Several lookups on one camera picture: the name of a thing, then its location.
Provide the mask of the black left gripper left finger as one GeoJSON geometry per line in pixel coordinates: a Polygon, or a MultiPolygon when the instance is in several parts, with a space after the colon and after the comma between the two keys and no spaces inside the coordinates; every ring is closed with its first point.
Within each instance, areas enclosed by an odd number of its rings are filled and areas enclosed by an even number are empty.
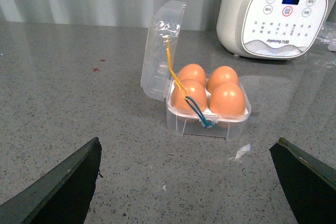
{"type": "Polygon", "coordinates": [[[21,193],[1,205],[1,223],[84,223],[100,172],[94,137],[21,193]]]}

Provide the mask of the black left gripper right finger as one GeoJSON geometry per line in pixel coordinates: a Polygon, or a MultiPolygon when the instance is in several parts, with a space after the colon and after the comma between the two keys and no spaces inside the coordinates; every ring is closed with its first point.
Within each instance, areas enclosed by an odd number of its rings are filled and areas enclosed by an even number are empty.
{"type": "Polygon", "coordinates": [[[297,223],[335,223],[335,169],[283,137],[269,150],[297,223]]]}

